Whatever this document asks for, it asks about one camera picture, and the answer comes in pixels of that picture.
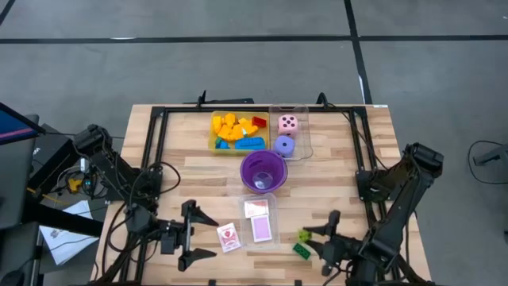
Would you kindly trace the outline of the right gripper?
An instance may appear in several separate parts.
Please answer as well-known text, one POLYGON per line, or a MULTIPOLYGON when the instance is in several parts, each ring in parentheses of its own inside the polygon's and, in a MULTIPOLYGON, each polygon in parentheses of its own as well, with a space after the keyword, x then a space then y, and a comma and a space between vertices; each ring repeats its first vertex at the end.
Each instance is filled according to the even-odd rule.
POLYGON ((308 232, 331 237, 325 244, 313 240, 305 242, 324 261, 321 269, 323 276, 329 276, 332 268, 339 266, 342 261, 356 259, 363 245, 361 240, 336 234, 340 217, 341 213, 334 210, 329 213, 328 222, 324 226, 304 227, 308 232))

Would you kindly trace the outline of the white paper sheets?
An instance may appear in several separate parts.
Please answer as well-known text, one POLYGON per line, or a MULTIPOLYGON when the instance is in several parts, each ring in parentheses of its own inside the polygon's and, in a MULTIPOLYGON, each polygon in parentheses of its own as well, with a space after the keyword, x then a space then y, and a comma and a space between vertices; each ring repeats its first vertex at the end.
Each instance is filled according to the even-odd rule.
MULTIPOLYGON (((89 203, 81 200, 63 210, 66 213, 92 218, 89 203)), ((98 240, 85 234, 77 234, 48 226, 40 226, 40 232, 56 265, 63 265, 79 252, 98 240)))

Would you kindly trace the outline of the blue plastic tray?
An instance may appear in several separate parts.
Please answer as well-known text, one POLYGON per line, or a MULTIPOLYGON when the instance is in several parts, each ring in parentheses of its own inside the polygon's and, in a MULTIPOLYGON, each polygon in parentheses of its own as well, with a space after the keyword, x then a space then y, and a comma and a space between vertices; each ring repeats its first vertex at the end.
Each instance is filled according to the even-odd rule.
POLYGON ((266 149, 266 144, 262 137, 246 137, 235 142, 235 149, 261 150, 266 149))

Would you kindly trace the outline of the black metal table frame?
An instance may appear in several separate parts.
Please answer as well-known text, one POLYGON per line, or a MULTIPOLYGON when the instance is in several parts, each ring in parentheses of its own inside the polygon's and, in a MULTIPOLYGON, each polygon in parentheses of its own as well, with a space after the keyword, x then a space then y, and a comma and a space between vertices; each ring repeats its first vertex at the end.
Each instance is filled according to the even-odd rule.
MULTIPOLYGON (((198 110, 190 104, 135 105, 129 117, 121 155, 132 166, 144 157, 161 156, 165 166, 164 194, 158 215, 180 220, 180 207, 194 199, 219 224, 240 221, 239 156, 218 155, 208 148, 210 115, 217 105, 198 110)), ((368 228, 366 211, 356 189, 355 172, 368 167, 368 135, 374 137, 379 163, 390 166, 399 159, 390 112, 369 105, 310 105, 310 141, 313 155, 290 162, 286 183, 276 192, 279 248, 267 251, 236 249, 224 253, 216 230, 199 224, 193 247, 208 249, 216 257, 196 261, 185 272, 177 268, 178 255, 163 255, 160 244, 148 245, 141 282, 144 285, 304 285, 325 283, 321 261, 303 260, 294 251, 298 230, 325 223, 328 213, 342 213, 339 231, 362 238, 368 228)))

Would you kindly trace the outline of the dark green toy block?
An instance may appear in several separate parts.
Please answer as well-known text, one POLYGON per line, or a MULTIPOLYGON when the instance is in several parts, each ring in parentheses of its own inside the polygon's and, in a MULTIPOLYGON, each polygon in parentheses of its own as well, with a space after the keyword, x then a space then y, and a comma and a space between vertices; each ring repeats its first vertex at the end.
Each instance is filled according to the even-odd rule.
POLYGON ((293 251, 295 253, 297 253, 302 259, 304 260, 308 260, 311 256, 311 252, 305 247, 303 246, 302 244, 300 243, 296 243, 294 246, 293 246, 293 251))

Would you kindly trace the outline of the computer monitor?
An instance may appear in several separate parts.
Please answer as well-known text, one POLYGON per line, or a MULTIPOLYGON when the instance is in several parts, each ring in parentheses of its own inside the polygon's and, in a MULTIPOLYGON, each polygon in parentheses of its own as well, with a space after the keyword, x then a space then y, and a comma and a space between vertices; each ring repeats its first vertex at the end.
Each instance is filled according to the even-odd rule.
POLYGON ((0 145, 46 134, 37 123, 0 102, 0 145))

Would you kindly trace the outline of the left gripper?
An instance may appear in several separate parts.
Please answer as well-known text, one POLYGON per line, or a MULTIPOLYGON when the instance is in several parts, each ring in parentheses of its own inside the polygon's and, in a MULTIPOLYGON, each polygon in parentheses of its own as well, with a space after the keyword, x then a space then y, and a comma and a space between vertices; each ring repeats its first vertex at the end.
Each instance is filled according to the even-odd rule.
POLYGON ((160 224, 160 252, 167 255, 174 254, 179 247, 182 247, 183 253, 178 260, 178 270, 185 272, 194 262, 217 256, 215 252, 206 249, 191 250, 191 236, 194 234, 194 227, 191 223, 201 223, 207 226, 219 226, 219 224, 205 214, 194 199, 189 199, 182 204, 181 215, 186 222, 162 220, 160 224))

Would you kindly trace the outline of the purple plastic bucket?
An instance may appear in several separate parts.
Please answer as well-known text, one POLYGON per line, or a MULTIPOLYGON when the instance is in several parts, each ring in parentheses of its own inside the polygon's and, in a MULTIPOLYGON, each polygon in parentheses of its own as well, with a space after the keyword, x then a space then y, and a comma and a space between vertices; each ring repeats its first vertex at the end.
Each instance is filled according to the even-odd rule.
POLYGON ((287 164, 274 151, 250 152, 241 162, 240 175, 245 187, 256 194, 271 193, 287 180, 287 164))

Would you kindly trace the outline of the pink foam die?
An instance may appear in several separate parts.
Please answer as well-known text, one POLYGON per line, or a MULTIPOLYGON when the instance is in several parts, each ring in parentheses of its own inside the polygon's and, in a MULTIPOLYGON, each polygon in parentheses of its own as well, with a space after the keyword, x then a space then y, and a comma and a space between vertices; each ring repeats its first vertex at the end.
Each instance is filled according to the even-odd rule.
POLYGON ((298 119, 293 114, 283 114, 278 119, 278 134, 295 138, 298 134, 298 119))

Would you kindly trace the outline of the yellow translucent tray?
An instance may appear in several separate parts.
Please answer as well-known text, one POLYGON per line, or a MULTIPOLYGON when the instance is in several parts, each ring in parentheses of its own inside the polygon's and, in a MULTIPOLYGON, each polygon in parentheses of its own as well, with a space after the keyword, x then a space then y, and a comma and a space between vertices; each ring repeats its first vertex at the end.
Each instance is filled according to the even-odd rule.
POLYGON ((269 153, 269 123, 267 112, 213 111, 210 115, 209 150, 227 156, 269 153))

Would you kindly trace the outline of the clear shallow plastic tray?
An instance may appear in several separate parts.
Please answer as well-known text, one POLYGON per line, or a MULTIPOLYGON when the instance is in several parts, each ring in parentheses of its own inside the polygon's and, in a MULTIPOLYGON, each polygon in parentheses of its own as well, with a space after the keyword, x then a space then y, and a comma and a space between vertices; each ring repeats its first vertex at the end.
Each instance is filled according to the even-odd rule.
POLYGON ((283 114, 293 114, 298 119, 298 134, 294 139, 295 149, 293 157, 284 160, 299 161, 308 159, 313 155, 310 141, 309 108, 305 105, 272 105, 268 109, 270 118, 271 149, 274 150, 275 140, 278 136, 278 119, 283 114))

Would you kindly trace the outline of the black equipment cart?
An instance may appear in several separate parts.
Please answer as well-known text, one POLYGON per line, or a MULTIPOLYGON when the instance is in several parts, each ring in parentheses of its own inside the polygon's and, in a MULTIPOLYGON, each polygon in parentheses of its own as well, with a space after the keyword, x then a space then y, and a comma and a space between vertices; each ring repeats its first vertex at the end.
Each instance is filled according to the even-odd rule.
POLYGON ((40 225, 93 237, 102 232, 98 221, 27 197, 35 138, 0 145, 0 286, 38 286, 40 225))

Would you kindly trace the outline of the lavender foam die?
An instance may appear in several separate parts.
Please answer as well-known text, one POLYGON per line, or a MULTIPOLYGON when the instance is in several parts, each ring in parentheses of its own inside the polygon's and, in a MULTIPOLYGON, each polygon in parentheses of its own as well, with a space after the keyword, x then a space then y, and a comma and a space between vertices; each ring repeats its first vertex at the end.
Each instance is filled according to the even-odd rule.
POLYGON ((293 157, 295 149, 295 141, 293 138, 280 135, 275 140, 274 150, 285 158, 293 157))

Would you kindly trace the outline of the clear plastic bin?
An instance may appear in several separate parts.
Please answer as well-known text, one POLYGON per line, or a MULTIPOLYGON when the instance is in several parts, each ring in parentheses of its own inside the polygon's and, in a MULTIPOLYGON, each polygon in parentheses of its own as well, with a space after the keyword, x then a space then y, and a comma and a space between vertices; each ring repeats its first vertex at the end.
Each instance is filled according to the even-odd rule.
POLYGON ((276 197, 271 193, 262 195, 243 195, 239 198, 240 207, 240 226, 238 234, 240 236, 242 247, 247 251, 267 251, 279 248, 280 234, 278 223, 278 209, 276 197), (251 218, 246 218, 244 214, 244 201, 266 199, 269 204, 269 219, 271 224, 272 239, 266 242, 254 242, 252 235, 251 218))

